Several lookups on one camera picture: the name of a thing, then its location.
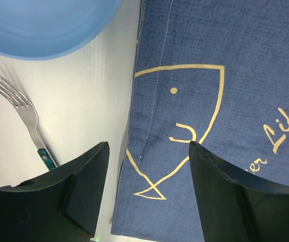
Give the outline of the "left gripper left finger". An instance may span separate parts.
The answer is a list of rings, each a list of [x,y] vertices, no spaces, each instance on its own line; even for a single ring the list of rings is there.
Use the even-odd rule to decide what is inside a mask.
[[[0,188],[0,241],[90,241],[109,163],[101,142],[76,159]]]

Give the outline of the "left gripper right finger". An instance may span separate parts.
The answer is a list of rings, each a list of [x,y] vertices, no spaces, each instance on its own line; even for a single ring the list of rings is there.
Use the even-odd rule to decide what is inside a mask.
[[[244,171],[194,141],[189,159],[205,241],[289,241],[289,186]]]

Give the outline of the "green-handled fork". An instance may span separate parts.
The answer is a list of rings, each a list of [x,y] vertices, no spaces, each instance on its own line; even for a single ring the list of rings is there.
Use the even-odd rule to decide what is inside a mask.
[[[4,77],[0,77],[0,95],[4,97],[18,113],[37,148],[39,157],[48,170],[56,169],[58,163],[51,154],[46,139],[40,130],[39,115],[30,99]]]

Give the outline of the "blue fish-print placemat cloth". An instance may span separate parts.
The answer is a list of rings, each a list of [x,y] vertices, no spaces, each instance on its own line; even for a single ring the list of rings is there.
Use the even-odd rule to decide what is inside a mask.
[[[203,241],[196,141],[289,186],[289,1],[144,1],[111,233]]]

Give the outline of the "light blue plate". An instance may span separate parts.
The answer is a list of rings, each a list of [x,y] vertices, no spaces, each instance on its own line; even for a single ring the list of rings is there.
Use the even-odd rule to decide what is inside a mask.
[[[92,41],[121,1],[0,1],[0,55],[44,61]]]

